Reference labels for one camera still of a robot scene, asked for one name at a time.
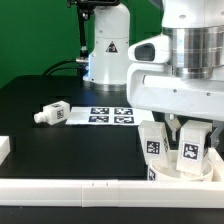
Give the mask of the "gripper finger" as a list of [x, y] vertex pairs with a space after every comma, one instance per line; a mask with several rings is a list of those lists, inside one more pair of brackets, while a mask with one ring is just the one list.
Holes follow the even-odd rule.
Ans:
[[219, 136], [224, 130], [224, 126], [217, 126], [211, 134], [211, 146], [216, 148], [219, 145]]

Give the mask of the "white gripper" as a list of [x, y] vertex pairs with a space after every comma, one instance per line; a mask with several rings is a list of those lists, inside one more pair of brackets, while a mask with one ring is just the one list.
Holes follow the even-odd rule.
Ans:
[[176, 115], [224, 121], [224, 81], [181, 79], [158, 65], [153, 71], [142, 63], [129, 67], [127, 100], [134, 108], [166, 113], [173, 141], [181, 127]]

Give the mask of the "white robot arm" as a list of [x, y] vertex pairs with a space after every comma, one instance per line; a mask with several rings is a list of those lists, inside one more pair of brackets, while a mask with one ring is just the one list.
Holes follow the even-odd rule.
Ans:
[[213, 122], [224, 130], [224, 0], [149, 0], [163, 11], [162, 33], [128, 44], [129, 11], [98, 3], [88, 85], [125, 85], [137, 108]]

